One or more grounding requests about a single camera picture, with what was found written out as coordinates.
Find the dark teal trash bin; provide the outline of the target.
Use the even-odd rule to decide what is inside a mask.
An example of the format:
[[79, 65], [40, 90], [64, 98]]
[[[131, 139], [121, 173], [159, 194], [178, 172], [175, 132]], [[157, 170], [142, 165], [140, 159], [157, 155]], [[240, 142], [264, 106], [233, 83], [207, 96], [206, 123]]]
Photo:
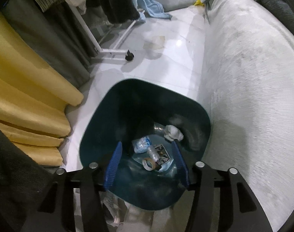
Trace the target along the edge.
[[175, 204], [185, 187], [172, 151], [172, 138], [165, 129], [181, 132], [179, 148], [192, 161], [202, 158], [211, 124], [197, 102], [142, 80], [115, 84], [95, 110], [80, 143], [82, 165], [108, 163], [120, 157], [113, 182], [104, 187], [126, 202], [147, 211]]

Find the clear plastic wrap bundle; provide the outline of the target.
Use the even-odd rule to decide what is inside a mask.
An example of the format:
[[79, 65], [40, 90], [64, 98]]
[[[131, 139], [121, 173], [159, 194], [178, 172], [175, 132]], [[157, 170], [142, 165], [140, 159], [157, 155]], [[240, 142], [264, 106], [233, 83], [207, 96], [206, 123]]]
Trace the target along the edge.
[[149, 146], [147, 148], [147, 153], [154, 162], [158, 162], [161, 159], [161, 156], [158, 154], [154, 146]]

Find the white tissue wad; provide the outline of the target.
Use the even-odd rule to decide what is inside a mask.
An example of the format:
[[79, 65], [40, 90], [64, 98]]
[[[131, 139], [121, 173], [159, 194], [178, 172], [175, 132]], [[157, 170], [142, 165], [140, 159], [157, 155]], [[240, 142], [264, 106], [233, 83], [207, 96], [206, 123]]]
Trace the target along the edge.
[[181, 141], [183, 140], [184, 135], [177, 127], [173, 125], [167, 125], [164, 129], [164, 138], [171, 142], [174, 141], [175, 139], [177, 139], [178, 141]]

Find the small tape roll in bin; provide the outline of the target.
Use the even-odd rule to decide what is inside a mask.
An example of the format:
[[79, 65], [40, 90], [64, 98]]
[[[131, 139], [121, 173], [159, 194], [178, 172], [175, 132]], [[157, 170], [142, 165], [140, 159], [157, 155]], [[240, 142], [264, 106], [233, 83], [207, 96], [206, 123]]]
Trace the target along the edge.
[[153, 171], [157, 167], [156, 162], [151, 158], [144, 158], [142, 160], [142, 165], [146, 171]]

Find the blue plastic wrapper in bin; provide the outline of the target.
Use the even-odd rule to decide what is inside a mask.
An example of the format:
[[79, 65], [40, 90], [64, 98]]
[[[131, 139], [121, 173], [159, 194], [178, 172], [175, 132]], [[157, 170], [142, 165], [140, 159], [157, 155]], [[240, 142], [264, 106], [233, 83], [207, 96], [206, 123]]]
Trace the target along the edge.
[[136, 154], [142, 154], [147, 152], [147, 148], [153, 144], [149, 136], [144, 136], [140, 139], [133, 140], [132, 145]]

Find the yellow curtain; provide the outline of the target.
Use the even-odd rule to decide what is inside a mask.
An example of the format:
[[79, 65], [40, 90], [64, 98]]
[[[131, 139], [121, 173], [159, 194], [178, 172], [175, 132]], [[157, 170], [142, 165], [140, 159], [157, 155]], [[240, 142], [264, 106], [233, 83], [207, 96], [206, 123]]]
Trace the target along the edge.
[[49, 66], [0, 14], [0, 130], [39, 165], [61, 166], [71, 132], [66, 106], [84, 96]]

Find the grey floor cushion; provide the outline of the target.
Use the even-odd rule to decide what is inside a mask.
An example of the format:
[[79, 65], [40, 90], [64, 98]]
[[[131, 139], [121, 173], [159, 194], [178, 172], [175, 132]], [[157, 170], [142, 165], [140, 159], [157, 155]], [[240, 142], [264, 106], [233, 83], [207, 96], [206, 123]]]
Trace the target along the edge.
[[184, 9], [195, 4], [197, 0], [155, 0], [159, 2], [164, 9], [164, 12]]

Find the dark grey fleece blanket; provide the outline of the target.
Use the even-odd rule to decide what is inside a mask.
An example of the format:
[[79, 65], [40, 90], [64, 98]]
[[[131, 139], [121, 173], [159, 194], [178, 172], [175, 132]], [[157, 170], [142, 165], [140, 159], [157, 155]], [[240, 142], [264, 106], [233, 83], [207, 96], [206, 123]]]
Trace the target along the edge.
[[294, 35], [294, 11], [285, 0], [256, 0]]

